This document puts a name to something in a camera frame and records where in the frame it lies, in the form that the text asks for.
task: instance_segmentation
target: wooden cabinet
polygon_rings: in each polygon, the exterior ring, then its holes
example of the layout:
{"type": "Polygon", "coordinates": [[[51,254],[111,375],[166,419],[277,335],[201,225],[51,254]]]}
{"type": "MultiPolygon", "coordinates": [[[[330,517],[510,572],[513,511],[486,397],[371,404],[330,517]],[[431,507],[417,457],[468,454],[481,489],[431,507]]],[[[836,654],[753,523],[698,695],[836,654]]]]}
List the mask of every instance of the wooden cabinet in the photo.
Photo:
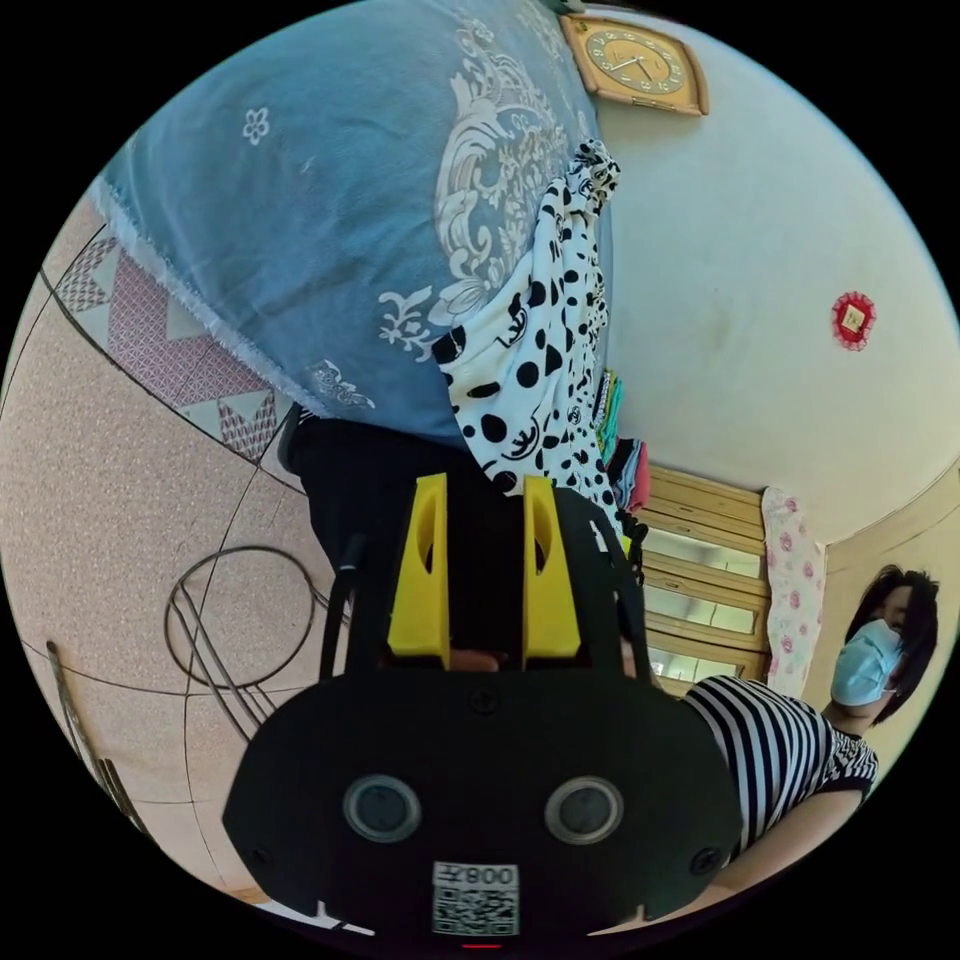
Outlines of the wooden cabinet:
{"type": "Polygon", "coordinates": [[[662,467],[636,512],[643,544],[647,645],[668,693],[717,674],[763,680],[770,587],[760,494],[662,467]]]}

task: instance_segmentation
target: screw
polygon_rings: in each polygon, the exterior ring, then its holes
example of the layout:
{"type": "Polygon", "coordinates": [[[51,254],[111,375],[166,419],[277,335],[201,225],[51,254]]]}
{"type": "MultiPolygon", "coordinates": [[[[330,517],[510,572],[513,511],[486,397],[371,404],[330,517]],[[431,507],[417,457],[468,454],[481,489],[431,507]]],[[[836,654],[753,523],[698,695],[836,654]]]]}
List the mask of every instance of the screw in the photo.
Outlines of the screw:
{"type": "Polygon", "coordinates": [[[720,865],[720,851],[716,847],[707,847],[701,850],[690,862],[690,872],[695,877],[702,877],[720,865]]]}
{"type": "Polygon", "coordinates": [[[264,850],[263,847],[255,847],[251,853],[251,857],[254,863],[258,863],[261,867],[273,865],[273,857],[271,857],[269,852],[264,850]]]}
{"type": "Polygon", "coordinates": [[[500,697],[496,690],[481,687],[470,694],[470,709],[481,716],[489,716],[500,706],[500,697]]]}

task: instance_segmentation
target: black hair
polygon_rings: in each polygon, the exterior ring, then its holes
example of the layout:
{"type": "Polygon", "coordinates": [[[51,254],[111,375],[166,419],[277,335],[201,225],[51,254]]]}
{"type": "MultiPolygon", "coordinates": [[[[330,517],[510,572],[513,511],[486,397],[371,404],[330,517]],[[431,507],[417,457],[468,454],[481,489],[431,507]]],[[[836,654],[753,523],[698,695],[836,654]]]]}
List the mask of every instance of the black hair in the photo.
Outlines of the black hair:
{"type": "Polygon", "coordinates": [[[864,624],[875,619],[877,607],[882,606],[897,587],[912,587],[900,631],[903,660],[896,681],[896,692],[874,720],[874,726],[888,720],[910,699],[937,649],[937,594],[940,584],[923,571],[904,571],[893,564],[884,567],[864,591],[860,606],[847,628],[844,644],[849,643],[864,624]]]}

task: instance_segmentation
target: pink floral cloth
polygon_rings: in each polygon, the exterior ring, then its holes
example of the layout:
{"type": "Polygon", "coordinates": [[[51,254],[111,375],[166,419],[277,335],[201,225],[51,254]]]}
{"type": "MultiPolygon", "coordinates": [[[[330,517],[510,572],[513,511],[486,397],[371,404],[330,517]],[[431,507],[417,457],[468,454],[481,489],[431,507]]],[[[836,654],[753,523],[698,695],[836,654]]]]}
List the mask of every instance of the pink floral cloth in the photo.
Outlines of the pink floral cloth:
{"type": "Polygon", "coordinates": [[[770,671],[767,685],[777,693],[799,697],[820,636],[824,549],[807,532],[797,501],[768,487],[761,501],[770,581],[767,636],[770,671]]]}

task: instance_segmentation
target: polka dot fabric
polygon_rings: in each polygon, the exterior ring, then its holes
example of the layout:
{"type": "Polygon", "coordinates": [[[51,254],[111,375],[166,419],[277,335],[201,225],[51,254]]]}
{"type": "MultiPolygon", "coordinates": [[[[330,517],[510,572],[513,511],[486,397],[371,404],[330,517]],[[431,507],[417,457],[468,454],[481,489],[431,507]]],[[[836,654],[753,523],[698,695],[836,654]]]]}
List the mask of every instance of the polka dot fabric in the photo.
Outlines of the polka dot fabric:
{"type": "Polygon", "coordinates": [[[767,546],[770,614],[767,686],[800,698],[820,636],[826,562],[823,547],[807,531],[800,505],[776,487],[760,501],[767,546]]]}
{"type": "Polygon", "coordinates": [[[433,353],[473,456],[507,496],[544,476],[601,505],[620,532],[593,426],[597,343],[607,325],[596,225],[620,168],[581,144],[540,204],[533,248],[500,294],[433,353]]]}

